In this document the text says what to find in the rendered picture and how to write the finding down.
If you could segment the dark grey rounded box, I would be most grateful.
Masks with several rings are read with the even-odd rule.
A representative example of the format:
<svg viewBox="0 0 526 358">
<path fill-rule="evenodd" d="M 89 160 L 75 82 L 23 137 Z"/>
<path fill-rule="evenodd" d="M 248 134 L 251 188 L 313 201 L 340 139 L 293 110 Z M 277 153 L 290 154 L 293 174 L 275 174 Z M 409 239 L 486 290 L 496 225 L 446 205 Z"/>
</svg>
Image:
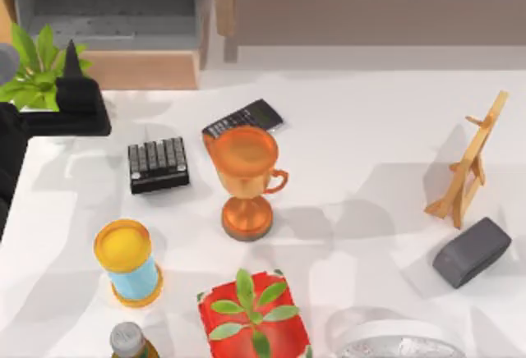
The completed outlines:
<svg viewBox="0 0 526 358">
<path fill-rule="evenodd" d="M 432 267 L 454 289 L 493 265 L 510 247 L 511 237 L 485 217 L 444 245 Z"/>
</svg>

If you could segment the yellow and blue hourglass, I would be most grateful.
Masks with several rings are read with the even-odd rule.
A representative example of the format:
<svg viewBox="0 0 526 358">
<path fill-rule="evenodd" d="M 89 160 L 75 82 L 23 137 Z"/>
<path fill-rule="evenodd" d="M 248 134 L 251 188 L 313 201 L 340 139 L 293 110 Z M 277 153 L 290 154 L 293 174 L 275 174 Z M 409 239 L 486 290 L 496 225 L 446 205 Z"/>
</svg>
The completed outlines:
<svg viewBox="0 0 526 358">
<path fill-rule="evenodd" d="M 143 224 L 125 218 L 108 223 L 94 240 L 94 253 L 121 304 L 141 308 L 161 294 L 163 271 L 153 256 L 150 232 Z"/>
</svg>

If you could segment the orange trophy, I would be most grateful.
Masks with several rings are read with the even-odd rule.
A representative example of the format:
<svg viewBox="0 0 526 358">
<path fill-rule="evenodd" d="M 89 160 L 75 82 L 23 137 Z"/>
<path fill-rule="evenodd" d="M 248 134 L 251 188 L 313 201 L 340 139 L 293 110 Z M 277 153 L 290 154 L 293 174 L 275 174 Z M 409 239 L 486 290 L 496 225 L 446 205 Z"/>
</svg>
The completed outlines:
<svg viewBox="0 0 526 358">
<path fill-rule="evenodd" d="M 230 194 L 221 213 L 225 232 L 238 241 L 266 235 L 274 214 L 266 195 L 288 183 L 289 174 L 277 169 L 279 147 L 275 138 L 256 126 L 236 126 L 203 141 L 223 188 Z"/>
</svg>

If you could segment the green leafy plant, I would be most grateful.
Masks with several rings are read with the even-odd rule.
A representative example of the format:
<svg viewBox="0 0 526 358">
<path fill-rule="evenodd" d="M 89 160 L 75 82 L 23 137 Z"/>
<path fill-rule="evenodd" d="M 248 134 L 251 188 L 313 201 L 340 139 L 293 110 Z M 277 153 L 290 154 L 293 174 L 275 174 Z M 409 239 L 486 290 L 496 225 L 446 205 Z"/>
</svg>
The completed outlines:
<svg viewBox="0 0 526 358">
<path fill-rule="evenodd" d="M 36 38 L 13 23 L 11 27 L 14 49 L 19 53 L 13 79 L 0 85 L 0 102 L 13 104 L 18 110 L 59 110 L 55 81 L 65 69 L 66 50 L 54 44 L 53 29 L 44 25 Z"/>
</svg>

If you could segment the black keypad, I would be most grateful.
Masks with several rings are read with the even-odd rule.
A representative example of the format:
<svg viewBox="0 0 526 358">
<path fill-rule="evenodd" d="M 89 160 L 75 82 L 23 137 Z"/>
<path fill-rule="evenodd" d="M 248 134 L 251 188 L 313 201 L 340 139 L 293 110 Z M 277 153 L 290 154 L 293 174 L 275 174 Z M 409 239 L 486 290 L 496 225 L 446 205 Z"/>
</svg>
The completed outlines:
<svg viewBox="0 0 526 358">
<path fill-rule="evenodd" d="M 127 155 L 133 195 L 190 184 L 185 146 L 180 136 L 129 145 Z"/>
</svg>

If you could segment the bottle with grey cap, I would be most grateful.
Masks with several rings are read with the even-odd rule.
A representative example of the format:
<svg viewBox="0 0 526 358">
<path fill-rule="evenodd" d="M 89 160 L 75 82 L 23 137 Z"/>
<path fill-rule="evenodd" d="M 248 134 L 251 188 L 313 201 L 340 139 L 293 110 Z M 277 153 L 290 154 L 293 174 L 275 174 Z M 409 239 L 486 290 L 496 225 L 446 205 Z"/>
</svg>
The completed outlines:
<svg viewBox="0 0 526 358">
<path fill-rule="evenodd" d="M 113 350 L 111 358 L 160 358 L 141 327 L 133 322 L 115 325 L 109 342 Z"/>
</svg>

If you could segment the grey pierced drawer inside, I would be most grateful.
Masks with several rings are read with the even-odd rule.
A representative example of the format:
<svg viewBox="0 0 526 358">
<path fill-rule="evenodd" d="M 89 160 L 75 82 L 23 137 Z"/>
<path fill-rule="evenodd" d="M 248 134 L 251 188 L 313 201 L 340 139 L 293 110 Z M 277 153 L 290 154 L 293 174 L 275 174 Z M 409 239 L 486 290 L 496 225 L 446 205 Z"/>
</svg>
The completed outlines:
<svg viewBox="0 0 526 358">
<path fill-rule="evenodd" d="M 15 0 L 15 9 L 30 36 L 48 25 L 58 47 L 91 51 L 196 49 L 206 13 L 205 0 Z"/>
</svg>

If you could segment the wooden stand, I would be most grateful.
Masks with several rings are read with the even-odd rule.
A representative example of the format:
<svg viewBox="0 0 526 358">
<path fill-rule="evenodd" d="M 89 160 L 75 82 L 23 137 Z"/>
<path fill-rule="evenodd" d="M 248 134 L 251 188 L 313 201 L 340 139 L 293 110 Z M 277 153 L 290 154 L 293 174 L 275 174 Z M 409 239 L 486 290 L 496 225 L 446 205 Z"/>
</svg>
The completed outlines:
<svg viewBox="0 0 526 358">
<path fill-rule="evenodd" d="M 466 116 L 465 119 L 478 127 L 472 141 L 464 151 L 463 157 L 449 165 L 453 176 L 446 192 L 438 200 L 431 202 L 424 212 L 444 219 L 450 215 L 455 228 L 460 230 L 464 216 L 481 186 L 486 184 L 486 173 L 482 164 L 482 151 L 504 108 L 509 93 L 500 91 L 483 119 Z"/>
</svg>

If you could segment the white round bowl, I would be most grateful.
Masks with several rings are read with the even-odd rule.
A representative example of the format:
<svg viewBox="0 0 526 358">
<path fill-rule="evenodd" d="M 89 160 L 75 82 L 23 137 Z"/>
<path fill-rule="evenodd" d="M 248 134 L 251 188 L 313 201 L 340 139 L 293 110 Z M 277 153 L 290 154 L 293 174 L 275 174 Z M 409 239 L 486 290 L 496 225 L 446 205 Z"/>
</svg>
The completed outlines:
<svg viewBox="0 0 526 358">
<path fill-rule="evenodd" d="M 335 358 L 467 358 L 452 333 L 416 319 L 373 320 L 341 333 Z"/>
</svg>

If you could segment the pale wooden drawer front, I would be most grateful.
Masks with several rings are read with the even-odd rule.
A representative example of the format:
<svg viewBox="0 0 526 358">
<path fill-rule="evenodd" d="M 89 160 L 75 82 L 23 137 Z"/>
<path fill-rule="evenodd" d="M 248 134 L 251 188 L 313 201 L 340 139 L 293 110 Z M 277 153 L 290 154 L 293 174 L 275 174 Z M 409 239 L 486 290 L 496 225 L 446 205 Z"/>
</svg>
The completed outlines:
<svg viewBox="0 0 526 358">
<path fill-rule="evenodd" d="M 201 72 L 197 51 L 85 51 L 87 73 L 103 90 L 195 90 Z"/>
</svg>

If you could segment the black calculator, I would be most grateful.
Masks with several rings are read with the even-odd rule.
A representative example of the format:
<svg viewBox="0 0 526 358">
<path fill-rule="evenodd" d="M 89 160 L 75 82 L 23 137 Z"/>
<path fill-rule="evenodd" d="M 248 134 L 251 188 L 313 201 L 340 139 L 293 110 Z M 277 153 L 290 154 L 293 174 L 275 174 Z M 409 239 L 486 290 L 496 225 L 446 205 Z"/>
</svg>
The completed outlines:
<svg viewBox="0 0 526 358">
<path fill-rule="evenodd" d="M 202 130 L 202 134 L 217 139 L 223 132 L 237 126 L 255 126 L 272 131 L 283 124 L 284 119 L 276 110 L 264 99 L 258 99 L 209 124 Z"/>
</svg>

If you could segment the red pot with green plant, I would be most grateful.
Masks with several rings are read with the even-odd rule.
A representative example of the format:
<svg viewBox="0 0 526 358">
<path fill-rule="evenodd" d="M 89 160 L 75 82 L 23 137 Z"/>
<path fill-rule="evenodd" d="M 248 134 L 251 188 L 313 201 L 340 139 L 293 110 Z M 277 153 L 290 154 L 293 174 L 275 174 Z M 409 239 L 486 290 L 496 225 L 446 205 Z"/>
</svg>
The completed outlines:
<svg viewBox="0 0 526 358">
<path fill-rule="evenodd" d="M 314 358 L 284 274 L 250 274 L 197 295 L 211 358 Z"/>
</svg>

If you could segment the wooden open shelf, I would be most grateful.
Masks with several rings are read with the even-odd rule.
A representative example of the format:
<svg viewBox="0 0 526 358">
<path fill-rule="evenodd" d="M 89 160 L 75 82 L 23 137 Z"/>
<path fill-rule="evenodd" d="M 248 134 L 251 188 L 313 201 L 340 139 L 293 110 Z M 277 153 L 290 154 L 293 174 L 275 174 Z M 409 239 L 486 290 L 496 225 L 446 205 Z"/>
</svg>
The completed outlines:
<svg viewBox="0 0 526 358">
<path fill-rule="evenodd" d="M 215 0 L 239 46 L 526 46 L 526 0 Z"/>
</svg>

